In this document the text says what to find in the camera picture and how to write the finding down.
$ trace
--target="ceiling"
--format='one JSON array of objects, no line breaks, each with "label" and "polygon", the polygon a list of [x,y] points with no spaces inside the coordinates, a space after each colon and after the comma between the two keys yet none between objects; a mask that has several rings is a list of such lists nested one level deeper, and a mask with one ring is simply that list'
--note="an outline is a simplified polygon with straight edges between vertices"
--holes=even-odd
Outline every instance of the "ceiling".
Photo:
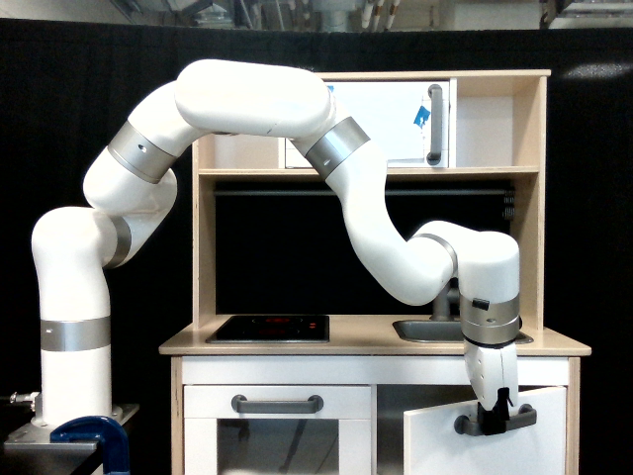
[{"label": "ceiling", "polygon": [[[398,7],[390,27],[393,32],[633,27],[633,0],[0,0],[0,17],[384,32],[393,6]],[[364,22],[363,11],[369,13]]]}]

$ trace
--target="clamp handle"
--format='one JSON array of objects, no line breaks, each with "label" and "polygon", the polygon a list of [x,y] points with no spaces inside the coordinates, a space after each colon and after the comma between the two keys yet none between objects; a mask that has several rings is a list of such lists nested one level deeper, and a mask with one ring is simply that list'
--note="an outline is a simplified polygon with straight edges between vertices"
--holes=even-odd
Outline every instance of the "clamp handle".
[{"label": "clamp handle", "polygon": [[114,419],[88,416],[62,424],[50,433],[51,442],[96,440],[103,452],[104,475],[130,475],[128,435]]}]

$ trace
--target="gray handle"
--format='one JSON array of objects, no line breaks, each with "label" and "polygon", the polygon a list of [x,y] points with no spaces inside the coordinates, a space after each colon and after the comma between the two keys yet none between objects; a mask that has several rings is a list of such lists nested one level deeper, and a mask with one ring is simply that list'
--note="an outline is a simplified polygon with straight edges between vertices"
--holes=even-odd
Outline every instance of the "gray handle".
[{"label": "gray handle", "polygon": [[[529,404],[522,405],[516,416],[511,416],[509,421],[505,421],[504,430],[495,433],[504,433],[508,430],[517,430],[518,428],[527,428],[536,424],[536,410]],[[468,416],[460,416],[455,420],[455,431],[459,434],[472,436],[487,435],[482,430],[482,426],[477,421],[471,421]]]},{"label": "gray handle", "polygon": [[248,401],[245,396],[233,396],[230,406],[240,414],[315,414],[323,408],[321,396],[307,401]]},{"label": "gray handle", "polygon": [[442,159],[442,119],[444,105],[442,101],[442,87],[432,84],[428,88],[431,98],[431,151],[426,156],[429,165],[436,165]]}]

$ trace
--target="silver joint ring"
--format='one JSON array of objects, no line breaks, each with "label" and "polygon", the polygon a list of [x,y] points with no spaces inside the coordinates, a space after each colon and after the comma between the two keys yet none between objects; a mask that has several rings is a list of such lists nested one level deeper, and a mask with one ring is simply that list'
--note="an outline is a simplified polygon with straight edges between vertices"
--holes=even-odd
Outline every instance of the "silver joint ring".
[{"label": "silver joint ring", "polygon": [[110,344],[110,317],[78,322],[40,321],[45,351],[85,351]]},{"label": "silver joint ring", "polygon": [[453,246],[449,244],[445,238],[440,237],[438,235],[430,235],[428,233],[421,233],[419,235],[414,235],[411,239],[415,239],[415,238],[428,238],[442,244],[442,246],[446,249],[446,252],[448,252],[448,255],[450,255],[451,260],[453,261],[453,273],[457,272],[457,252],[455,252],[455,249],[453,248]]},{"label": "silver joint ring", "polygon": [[125,169],[154,185],[178,158],[158,148],[129,122],[124,123],[108,144],[108,151]]},{"label": "silver joint ring", "polygon": [[360,128],[356,121],[348,117],[316,141],[306,153],[306,159],[325,179],[349,155],[369,140],[365,131]]},{"label": "silver joint ring", "polygon": [[518,295],[507,302],[491,304],[481,299],[470,300],[460,294],[459,313],[462,333],[477,343],[501,344],[513,341],[518,335]]},{"label": "silver joint ring", "polygon": [[121,265],[128,257],[132,247],[132,231],[126,220],[120,216],[109,216],[108,218],[115,225],[115,230],[117,231],[117,248],[110,261],[103,266],[104,269],[112,269]]}]

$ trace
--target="white cabinet door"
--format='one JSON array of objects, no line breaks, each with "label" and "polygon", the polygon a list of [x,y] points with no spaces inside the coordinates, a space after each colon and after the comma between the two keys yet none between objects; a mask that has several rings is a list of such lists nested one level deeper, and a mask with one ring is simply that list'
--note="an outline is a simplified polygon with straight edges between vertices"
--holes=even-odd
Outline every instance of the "white cabinet door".
[{"label": "white cabinet door", "polygon": [[460,435],[455,420],[477,402],[405,412],[405,475],[564,475],[567,389],[519,393],[536,425],[489,436]]}]

